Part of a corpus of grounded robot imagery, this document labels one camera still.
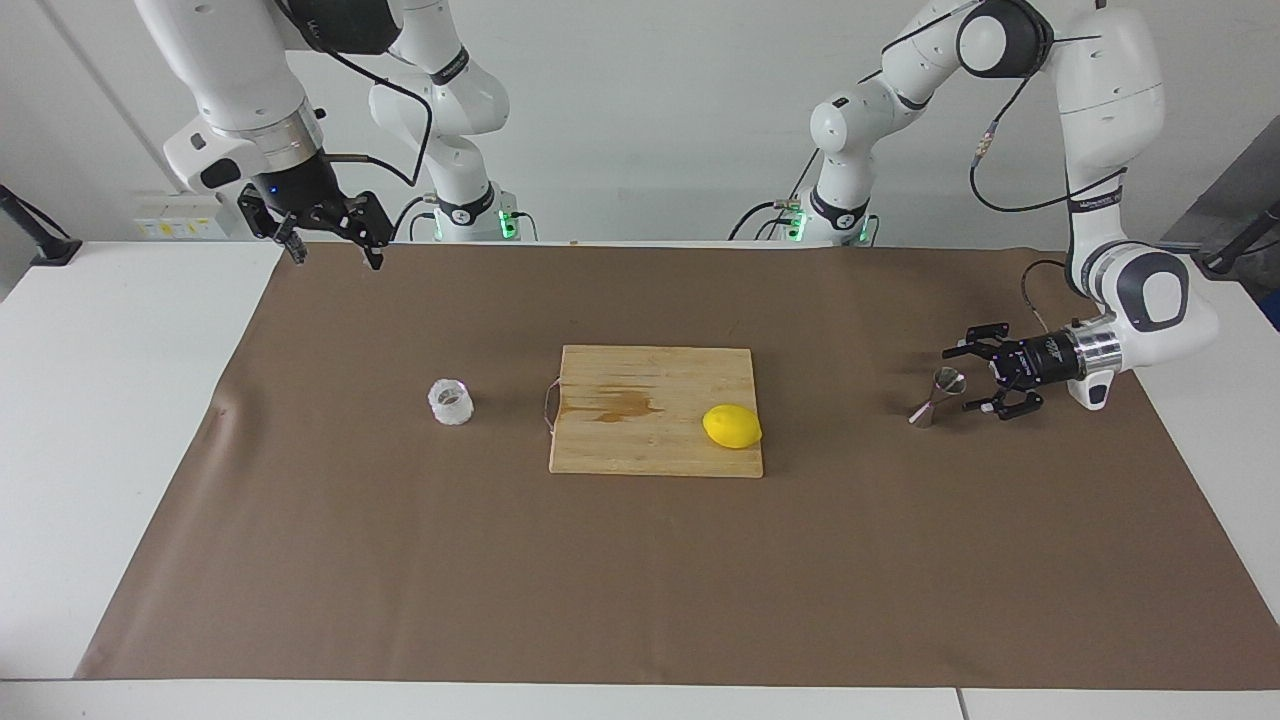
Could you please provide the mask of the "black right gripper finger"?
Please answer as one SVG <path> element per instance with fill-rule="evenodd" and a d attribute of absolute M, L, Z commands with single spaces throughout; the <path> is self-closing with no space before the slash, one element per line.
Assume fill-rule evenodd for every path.
<path fill-rule="evenodd" d="M 338 193 L 321 202 L 320 229 L 355 243 L 374 272 L 381 269 L 383 249 L 390 243 L 390 218 L 374 192 L 355 197 Z"/>
<path fill-rule="evenodd" d="M 298 217 L 294 213 L 288 211 L 282 220 L 278 220 L 257 190 L 242 190 L 238 196 L 238 209 L 256 238 L 270 240 L 282 247 L 296 265 L 306 261 L 308 250 L 297 233 Z"/>

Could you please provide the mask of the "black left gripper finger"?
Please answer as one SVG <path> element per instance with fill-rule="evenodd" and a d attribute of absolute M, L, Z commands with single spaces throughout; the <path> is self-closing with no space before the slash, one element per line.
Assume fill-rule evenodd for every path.
<path fill-rule="evenodd" d="M 989 397 L 965 401 L 963 411 L 982 413 L 1010 421 L 1042 407 L 1043 397 L 1038 392 L 1039 387 L 1038 380 L 997 382 L 996 391 Z"/>
<path fill-rule="evenodd" d="M 973 325 L 966 329 L 965 337 L 955 347 L 942 351 L 942 359 L 961 356 L 980 359 L 1011 357 L 1012 345 L 1009 341 L 1009 334 L 1010 324 L 1007 323 Z"/>

